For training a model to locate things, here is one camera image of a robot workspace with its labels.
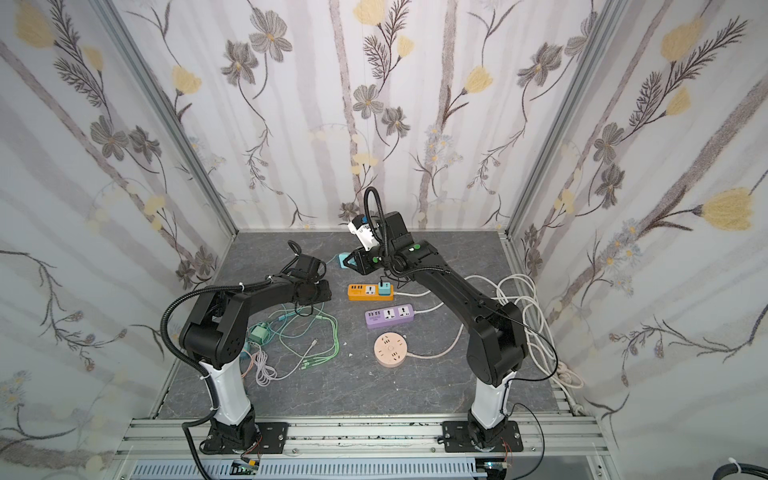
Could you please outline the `teal USB charger plug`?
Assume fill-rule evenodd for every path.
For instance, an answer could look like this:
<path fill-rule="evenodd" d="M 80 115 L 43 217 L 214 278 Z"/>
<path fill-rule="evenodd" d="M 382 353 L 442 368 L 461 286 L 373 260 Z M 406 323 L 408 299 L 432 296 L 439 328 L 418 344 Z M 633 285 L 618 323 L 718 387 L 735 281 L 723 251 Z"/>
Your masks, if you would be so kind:
<path fill-rule="evenodd" d="M 350 253 L 349 253 L 349 252 L 342 252 L 342 253 L 339 253 L 339 254 L 337 255 L 337 260 L 338 260 L 339 266 L 340 266 L 342 269 L 346 269 L 346 268 L 347 268 L 347 266 L 346 266 L 346 265 L 345 265 L 345 263 L 344 263 L 344 260 L 345 260 L 345 259 L 346 259 L 346 258 L 347 258 L 349 255 L 350 255 Z"/>

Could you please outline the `orange power strip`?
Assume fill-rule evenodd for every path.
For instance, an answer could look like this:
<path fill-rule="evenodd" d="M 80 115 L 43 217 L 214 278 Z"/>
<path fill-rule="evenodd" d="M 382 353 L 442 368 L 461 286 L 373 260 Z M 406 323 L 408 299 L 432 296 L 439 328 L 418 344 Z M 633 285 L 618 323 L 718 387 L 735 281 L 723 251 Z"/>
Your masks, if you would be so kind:
<path fill-rule="evenodd" d="M 379 283 L 350 284 L 347 287 L 347 296 L 350 301 L 392 301 L 394 288 L 391 285 L 387 295 L 383 295 L 379 290 Z"/>

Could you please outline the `purple power strip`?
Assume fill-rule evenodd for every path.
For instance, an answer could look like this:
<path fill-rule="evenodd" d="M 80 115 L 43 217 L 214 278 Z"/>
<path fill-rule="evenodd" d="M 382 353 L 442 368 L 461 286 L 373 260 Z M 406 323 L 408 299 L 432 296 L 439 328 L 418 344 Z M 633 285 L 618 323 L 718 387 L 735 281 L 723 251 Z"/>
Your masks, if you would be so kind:
<path fill-rule="evenodd" d="M 364 319 L 367 328 L 375 330 L 409 323 L 414 319 L 414 316 L 413 306 L 411 304 L 402 304 L 369 310 L 364 314 Z"/>

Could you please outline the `pink round power strip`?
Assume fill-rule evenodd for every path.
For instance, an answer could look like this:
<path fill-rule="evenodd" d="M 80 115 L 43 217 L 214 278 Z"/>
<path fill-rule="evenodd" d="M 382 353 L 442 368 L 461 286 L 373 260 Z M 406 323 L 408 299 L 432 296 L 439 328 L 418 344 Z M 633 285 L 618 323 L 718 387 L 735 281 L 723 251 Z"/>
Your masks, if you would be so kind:
<path fill-rule="evenodd" d="M 381 334 L 374 342 L 374 357 L 386 368 L 396 368 L 407 358 L 408 347 L 406 339 L 395 332 Z"/>

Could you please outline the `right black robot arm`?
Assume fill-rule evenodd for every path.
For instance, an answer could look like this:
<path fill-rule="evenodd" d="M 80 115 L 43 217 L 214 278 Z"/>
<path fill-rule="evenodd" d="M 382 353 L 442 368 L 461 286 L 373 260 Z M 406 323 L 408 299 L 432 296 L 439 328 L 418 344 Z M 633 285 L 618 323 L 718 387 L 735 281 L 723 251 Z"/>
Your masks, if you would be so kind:
<path fill-rule="evenodd" d="M 375 187 L 367 187 L 362 199 L 363 212 L 349 223 L 361 246 L 344 264 L 362 275 L 379 271 L 397 286 L 416 282 L 462 322 L 469 335 L 466 360 L 477 379 L 468 413 L 469 437 L 477 449 L 490 448 L 507 426 L 511 385 L 520 379 L 517 372 L 530 353 L 527 337 L 538 336 L 549 349 L 554 348 L 552 342 L 524 323 L 519 307 L 482 293 L 435 246 L 416 241 L 399 212 L 384 211 Z"/>

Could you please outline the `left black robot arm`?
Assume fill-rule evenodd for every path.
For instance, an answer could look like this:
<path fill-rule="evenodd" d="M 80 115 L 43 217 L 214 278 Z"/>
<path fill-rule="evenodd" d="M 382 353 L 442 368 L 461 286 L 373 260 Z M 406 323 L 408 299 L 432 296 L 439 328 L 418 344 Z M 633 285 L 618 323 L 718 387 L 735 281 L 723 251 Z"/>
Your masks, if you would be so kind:
<path fill-rule="evenodd" d="M 280 304 L 312 307 L 331 299 L 326 263 L 303 253 L 294 241 L 288 245 L 294 256 L 278 273 L 256 283 L 187 292 L 160 318 L 163 344 L 198 373 L 211 401 L 204 417 L 182 424 L 195 455 L 244 453 L 262 437 L 239 360 L 250 317 Z"/>

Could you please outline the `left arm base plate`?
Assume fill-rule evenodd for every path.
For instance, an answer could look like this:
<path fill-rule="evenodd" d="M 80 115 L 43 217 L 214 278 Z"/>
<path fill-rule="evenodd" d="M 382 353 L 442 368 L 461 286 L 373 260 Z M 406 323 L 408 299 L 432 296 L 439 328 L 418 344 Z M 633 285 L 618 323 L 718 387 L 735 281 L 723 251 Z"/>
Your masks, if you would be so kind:
<path fill-rule="evenodd" d="M 289 424 L 262 422 L 244 427 L 216 424 L 199 445 L 207 455 L 281 454 L 287 440 Z"/>

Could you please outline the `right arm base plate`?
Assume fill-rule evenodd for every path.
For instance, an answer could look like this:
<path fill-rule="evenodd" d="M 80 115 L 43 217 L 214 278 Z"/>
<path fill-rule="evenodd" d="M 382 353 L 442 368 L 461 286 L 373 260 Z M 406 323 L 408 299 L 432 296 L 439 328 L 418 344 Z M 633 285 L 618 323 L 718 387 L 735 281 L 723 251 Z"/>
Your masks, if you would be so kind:
<path fill-rule="evenodd" d="M 518 424 L 511 420 L 490 430 L 467 420 L 444 421 L 441 428 L 437 442 L 446 453 L 518 453 L 524 449 Z"/>

